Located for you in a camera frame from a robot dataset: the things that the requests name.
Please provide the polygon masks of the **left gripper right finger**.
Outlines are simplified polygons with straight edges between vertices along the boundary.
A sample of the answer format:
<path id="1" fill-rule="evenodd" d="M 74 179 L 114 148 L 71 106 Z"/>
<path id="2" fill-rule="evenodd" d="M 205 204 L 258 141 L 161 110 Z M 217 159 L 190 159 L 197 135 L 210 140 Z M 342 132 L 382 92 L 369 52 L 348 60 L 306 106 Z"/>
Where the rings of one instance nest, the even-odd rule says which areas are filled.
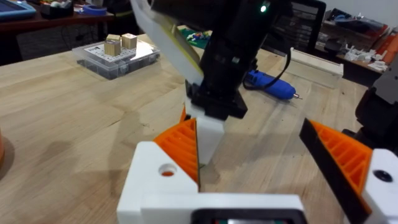
<path id="1" fill-rule="evenodd" d="M 337 199 L 344 223 L 397 223 L 397 155 L 311 119 L 304 119 L 299 136 Z"/>

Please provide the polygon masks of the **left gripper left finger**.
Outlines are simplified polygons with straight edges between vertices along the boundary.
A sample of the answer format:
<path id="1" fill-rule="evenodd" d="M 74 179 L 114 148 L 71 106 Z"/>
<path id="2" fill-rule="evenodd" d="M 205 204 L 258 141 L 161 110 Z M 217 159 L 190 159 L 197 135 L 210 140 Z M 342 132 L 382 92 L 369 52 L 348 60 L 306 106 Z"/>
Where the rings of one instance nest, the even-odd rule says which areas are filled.
<path id="1" fill-rule="evenodd" d="M 200 183 L 196 120 L 137 144 L 117 206 L 119 223 L 190 223 Z"/>

